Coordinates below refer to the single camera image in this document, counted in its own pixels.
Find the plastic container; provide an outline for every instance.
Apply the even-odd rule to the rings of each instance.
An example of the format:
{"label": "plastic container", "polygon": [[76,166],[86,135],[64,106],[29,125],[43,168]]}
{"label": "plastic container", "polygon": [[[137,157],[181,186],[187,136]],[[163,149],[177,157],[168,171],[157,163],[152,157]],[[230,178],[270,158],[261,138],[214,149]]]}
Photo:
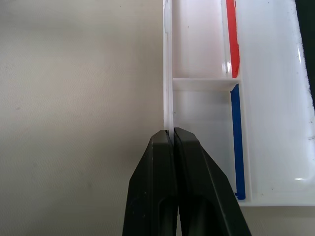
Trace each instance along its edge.
{"label": "plastic container", "polygon": [[194,133],[236,193],[243,175],[241,205],[315,205],[315,114],[295,3],[232,2],[240,52],[236,78],[229,4],[164,2],[164,126]]}

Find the blue tape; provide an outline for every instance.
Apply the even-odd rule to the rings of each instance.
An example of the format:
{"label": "blue tape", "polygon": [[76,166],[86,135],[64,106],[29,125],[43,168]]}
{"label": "blue tape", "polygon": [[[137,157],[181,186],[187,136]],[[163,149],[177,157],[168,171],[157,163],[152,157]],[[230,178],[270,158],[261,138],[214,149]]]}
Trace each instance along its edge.
{"label": "blue tape", "polygon": [[239,200],[244,200],[245,177],[243,161],[243,141],[242,141],[242,122],[239,85],[231,91],[232,100],[232,120],[234,136],[234,155],[235,155],[235,174],[236,174],[236,196]]}

